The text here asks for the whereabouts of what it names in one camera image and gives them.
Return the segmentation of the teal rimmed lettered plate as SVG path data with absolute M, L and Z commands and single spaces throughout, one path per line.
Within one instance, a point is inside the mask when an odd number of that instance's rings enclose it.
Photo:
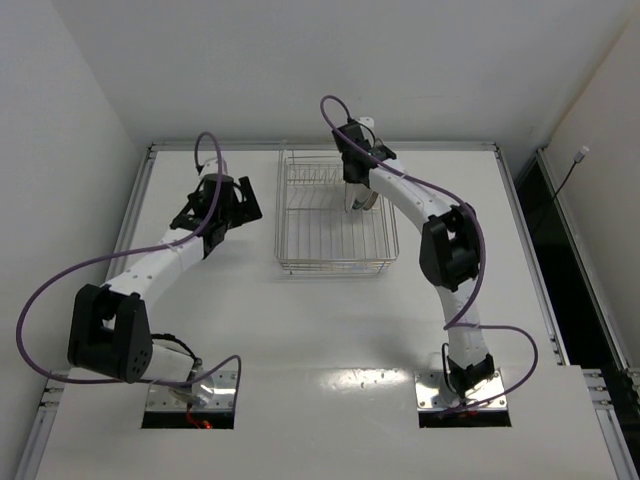
M 356 194 L 356 198 L 354 199 L 352 210 L 354 210 L 354 211 L 359 211 L 359 210 L 365 211 L 363 209 L 363 206 L 364 206 L 366 200 L 368 199 L 369 195 L 370 195 L 370 192 L 369 193 L 357 193 Z

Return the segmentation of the orange sunburst plate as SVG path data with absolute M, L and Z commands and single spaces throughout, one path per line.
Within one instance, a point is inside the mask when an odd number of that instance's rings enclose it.
M 376 147 L 382 147 L 384 145 L 384 142 L 381 139 L 377 139 L 374 143 L 374 145 Z M 375 205 L 377 199 L 378 199 L 379 194 L 375 191 L 371 191 L 370 195 L 368 197 L 368 199 L 366 200 L 363 209 L 365 211 L 369 211 L 373 208 L 373 206 Z

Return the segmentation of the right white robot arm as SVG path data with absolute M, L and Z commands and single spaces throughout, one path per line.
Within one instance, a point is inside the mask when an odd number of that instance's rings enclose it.
M 464 398 L 495 371 L 472 300 L 481 265 L 472 213 L 411 182 L 397 155 L 373 140 L 372 126 L 370 118 L 349 117 L 333 134 L 351 186 L 350 208 L 369 210 L 383 196 L 421 234 L 419 267 L 437 290 L 448 332 L 449 387 Z

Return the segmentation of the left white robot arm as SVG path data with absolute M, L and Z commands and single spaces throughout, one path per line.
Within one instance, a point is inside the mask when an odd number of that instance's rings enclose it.
M 104 284 L 87 284 L 76 294 L 68 361 L 124 383 L 187 387 L 196 376 L 197 360 L 155 344 L 151 310 L 187 270 L 223 242 L 229 230 L 261 217 L 248 177 L 204 175 L 156 250 Z

